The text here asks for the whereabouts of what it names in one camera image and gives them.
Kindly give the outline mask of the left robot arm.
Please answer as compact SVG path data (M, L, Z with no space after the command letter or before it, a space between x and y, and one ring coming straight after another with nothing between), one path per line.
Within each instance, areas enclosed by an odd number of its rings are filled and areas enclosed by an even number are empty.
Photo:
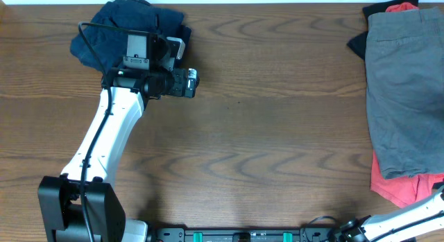
M132 31L123 68L102 80L100 102L85 138L58 177L45 176L37 195L48 241L149 241L148 225L126 217L114 192L119 162L147 103L169 95L193 98L195 69L178 69L178 37Z

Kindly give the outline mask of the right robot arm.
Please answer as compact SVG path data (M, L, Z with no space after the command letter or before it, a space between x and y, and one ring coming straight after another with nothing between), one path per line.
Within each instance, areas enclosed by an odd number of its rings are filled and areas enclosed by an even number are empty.
M333 241L394 242L443 229L443 187L431 196L391 212L352 220L332 235Z

